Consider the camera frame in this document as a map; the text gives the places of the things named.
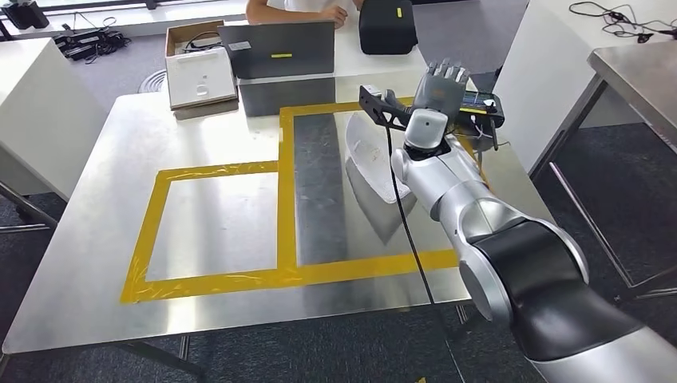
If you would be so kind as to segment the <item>person's hand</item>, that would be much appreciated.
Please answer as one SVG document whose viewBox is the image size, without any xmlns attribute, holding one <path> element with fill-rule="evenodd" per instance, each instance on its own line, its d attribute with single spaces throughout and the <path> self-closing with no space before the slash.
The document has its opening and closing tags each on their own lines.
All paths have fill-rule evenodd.
<svg viewBox="0 0 677 383">
<path fill-rule="evenodd" d="M 339 5 L 328 6 L 319 11 L 318 15 L 322 20 L 331 20 L 334 23 L 335 29 L 342 28 L 348 19 L 348 11 Z"/>
</svg>

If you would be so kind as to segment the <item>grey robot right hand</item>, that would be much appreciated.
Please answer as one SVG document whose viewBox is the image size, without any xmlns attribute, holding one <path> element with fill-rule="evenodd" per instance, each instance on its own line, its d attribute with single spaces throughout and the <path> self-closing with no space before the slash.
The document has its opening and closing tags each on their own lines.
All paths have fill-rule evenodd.
<svg viewBox="0 0 677 383">
<path fill-rule="evenodd" d="M 408 113 L 417 109 L 431 109 L 448 117 L 453 123 L 459 113 L 469 72 L 460 64 L 451 65 L 449 58 L 432 61 L 419 81 L 411 106 L 398 101 L 391 89 L 386 90 L 385 102 Z"/>
</svg>

